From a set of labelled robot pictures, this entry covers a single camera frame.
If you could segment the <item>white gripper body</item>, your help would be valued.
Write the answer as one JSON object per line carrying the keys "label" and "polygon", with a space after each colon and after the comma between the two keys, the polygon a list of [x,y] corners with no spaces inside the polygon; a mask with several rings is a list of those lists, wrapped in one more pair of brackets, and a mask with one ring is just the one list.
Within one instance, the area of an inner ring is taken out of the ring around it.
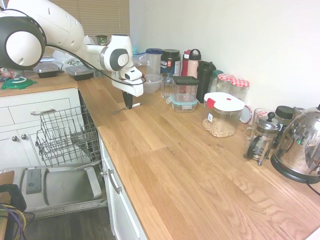
{"label": "white gripper body", "polygon": [[130,81],[130,80],[124,80],[124,81],[111,81],[112,85],[115,88],[118,88],[126,93],[129,93],[135,97],[140,97],[144,93],[144,86],[143,81],[141,78]]}

